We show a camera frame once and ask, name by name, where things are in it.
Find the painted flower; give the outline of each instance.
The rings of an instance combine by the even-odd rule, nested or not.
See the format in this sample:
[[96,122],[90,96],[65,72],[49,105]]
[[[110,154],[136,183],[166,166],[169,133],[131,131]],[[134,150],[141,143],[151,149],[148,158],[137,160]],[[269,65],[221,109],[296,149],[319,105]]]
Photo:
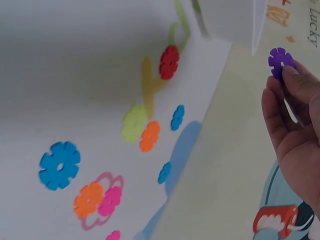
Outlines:
[[148,123],[141,135],[141,141],[139,144],[142,152],[149,152],[154,148],[158,141],[160,130],[160,125],[157,121],[151,121]]
[[[113,187],[118,186],[122,191],[122,189],[124,188],[125,181],[121,175],[114,177],[111,172],[106,171],[106,172],[103,172],[102,174],[100,174],[95,180],[95,182],[97,182],[99,184],[101,184],[101,182],[105,182],[105,181],[108,182],[108,186],[105,186],[105,189],[112,189]],[[101,193],[101,195],[102,195],[102,200],[101,200],[100,204],[104,200],[103,192]],[[90,222],[90,220],[88,220],[87,217],[82,218],[81,226],[82,226],[83,230],[89,231],[96,226],[102,226],[102,225],[106,224],[109,221],[110,217],[112,216],[112,214],[111,214],[106,217],[103,217],[98,212],[96,214],[97,214],[97,218],[93,221],[93,223],[88,223],[88,222]]]
[[116,206],[121,202],[122,189],[118,186],[109,188],[104,195],[104,199],[98,208],[101,216],[108,216],[114,213]]
[[105,240],[120,240],[121,232],[120,231],[113,231],[109,236],[106,237]]
[[161,56],[159,73],[163,80],[171,79],[178,69],[179,51],[177,46],[168,46]]
[[176,131],[179,129],[180,125],[182,124],[185,116],[185,106],[179,105],[173,113],[172,120],[171,120],[171,130]]
[[69,178],[75,178],[78,174],[80,153],[77,147],[66,141],[57,142],[50,147],[52,154],[45,153],[40,161],[39,178],[48,189],[56,191],[64,189],[70,182]]
[[145,128],[147,111],[143,105],[134,105],[122,120],[121,136],[126,143],[134,143]]
[[78,218],[85,219],[89,214],[93,214],[104,199],[103,193],[104,188],[96,181],[85,185],[73,202],[73,211]]
[[159,184],[163,184],[167,180],[167,177],[169,176],[171,171],[171,166],[171,162],[167,162],[165,165],[163,165],[158,177]]

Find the flower center hole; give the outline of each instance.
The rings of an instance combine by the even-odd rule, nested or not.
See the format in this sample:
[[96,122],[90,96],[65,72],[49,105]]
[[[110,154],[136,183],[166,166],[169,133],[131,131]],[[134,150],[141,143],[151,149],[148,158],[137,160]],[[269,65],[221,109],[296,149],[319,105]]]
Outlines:
[[63,168],[64,168],[64,164],[63,164],[63,163],[60,163],[60,164],[56,167],[56,170],[57,170],[57,171],[61,171]]

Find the flower-shaped plastic piece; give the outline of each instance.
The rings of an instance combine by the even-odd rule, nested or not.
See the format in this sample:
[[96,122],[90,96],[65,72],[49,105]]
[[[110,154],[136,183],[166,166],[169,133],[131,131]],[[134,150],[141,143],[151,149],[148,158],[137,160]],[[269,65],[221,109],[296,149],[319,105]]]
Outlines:
[[104,199],[98,208],[101,216],[109,216],[114,213],[116,206],[121,202],[122,189],[118,186],[109,188],[104,195]]
[[80,190],[80,195],[74,199],[74,213],[80,219],[85,219],[89,214],[93,214],[104,199],[104,188],[100,183],[94,181],[85,185]]
[[157,121],[151,121],[148,123],[141,135],[141,141],[139,144],[142,152],[146,153],[154,148],[158,141],[160,130],[160,125]]
[[283,81],[282,69],[284,65],[296,68],[294,59],[290,53],[286,53],[286,50],[282,47],[273,48],[270,51],[271,56],[268,58],[269,67],[273,67],[271,70],[272,75],[279,81]]
[[178,69],[179,51],[177,46],[168,46],[160,60],[159,73],[161,79],[171,79]]
[[71,142],[57,142],[50,147],[52,154],[45,153],[40,161],[39,178],[48,189],[56,191],[64,189],[78,174],[80,153]]
[[120,231],[113,231],[109,236],[106,237],[105,240],[120,240],[121,232]]
[[167,162],[165,165],[163,165],[159,173],[158,184],[163,184],[167,180],[167,177],[169,176],[171,171],[171,166],[171,162]]
[[173,113],[171,120],[171,130],[177,131],[184,120],[185,106],[179,105]]
[[122,120],[121,136],[126,143],[134,143],[145,128],[147,111],[143,105],[134,105]]

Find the red flower piece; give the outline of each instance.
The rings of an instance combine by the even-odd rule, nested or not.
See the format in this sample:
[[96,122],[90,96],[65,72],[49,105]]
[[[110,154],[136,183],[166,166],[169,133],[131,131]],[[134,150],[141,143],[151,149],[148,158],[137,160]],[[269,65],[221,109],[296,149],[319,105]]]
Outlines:
[[168,46],[161,56],[159,73],[161,79],[171,79],[178,69],[179,51],[177,46]]

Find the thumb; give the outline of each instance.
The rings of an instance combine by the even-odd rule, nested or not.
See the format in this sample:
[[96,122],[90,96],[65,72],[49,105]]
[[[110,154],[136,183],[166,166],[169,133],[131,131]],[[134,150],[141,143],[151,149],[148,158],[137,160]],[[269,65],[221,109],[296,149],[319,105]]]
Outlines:
[[300,102],[309,104],[316,94],[320,97],[320,82],[313,75],[301,75],[292,66],[286,65],[283,66],[282,76],[289,93]]

